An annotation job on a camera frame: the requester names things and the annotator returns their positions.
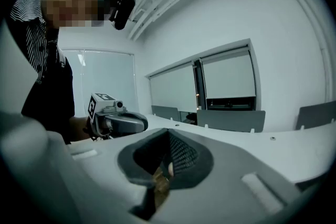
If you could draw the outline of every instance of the person's arm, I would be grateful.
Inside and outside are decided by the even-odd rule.
[[[74,116],[69,119],[71,141],[80,141],[90,138],[90,135],[84,131],[87,130],[87,121],[88,118],[77,118]]]

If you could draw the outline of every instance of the gray device body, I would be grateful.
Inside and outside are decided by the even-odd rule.
[[[272,222],[300,197],[292,183],[245,150],[193,133],[155,129],[67,146],[61,135],[47,132],[35,120],[3,113],[0,118],[0,153],[9,171],[36,206],[62,223],[145,223],[132,212],[146,203],[150,176],[138,167],[132,179],[134,170],[125,168],[120,158],[131,160],[128,153],[159,136],[173,135],[195,150],[195,173],[202,171],[199,164],[208,166],[196,185],[171,189],[150,223],[255,223],[268,218]],[[170,152],[176,145],[171,139],[165,141],[158,152]],[[208,162],[199,163],[202,156]],[[183,179],[188,171],[181,170],[176,178]],[[139,175],[146,176],[143,182]],[[256,188],[246,184],[246,175],[260,179]],[[274,199],[282,206],[280,213],[267,208],[267,201]]]

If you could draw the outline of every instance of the gray chair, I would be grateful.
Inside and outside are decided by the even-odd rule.
[[[181,121],[181,116],[177,108],[171,108],[169,106],[159,106],[152,105],[152,112],[156,116],[170,120],[173,118],[174,121]]]
[[[326,125],[331,123],[332,119],[336,120],[336,101],[303,106],[300,108],[295,130],[301,129],[301,126],[309,129]]]
[[[209,128],[250,132],[254,129],[260,133],[264,129],[265,111],[219,111],[219,110],[198,110],[197,125]]]

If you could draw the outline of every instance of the white strip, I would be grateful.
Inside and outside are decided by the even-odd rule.
[[[283,204],[269,191],[256,174],[247,174],[242,177],[242,181],[270,215],[274,215],[283,209]]]
[[[78,159],[86,159],[86,158],[90,158],[93,156],[98,155],[98,152],[96,150],[89,150],[86,152],[82,152],[82,153],[78,153],[75,155],[72,155],[72,158],[76,161]]]

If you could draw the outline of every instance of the table top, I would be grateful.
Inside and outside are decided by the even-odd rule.
[[[336,122],[306,130],[242,133],[204,128],[146,115],[148,130],[178,129],[239,146],[293,183],[324,174],[336,153]]]

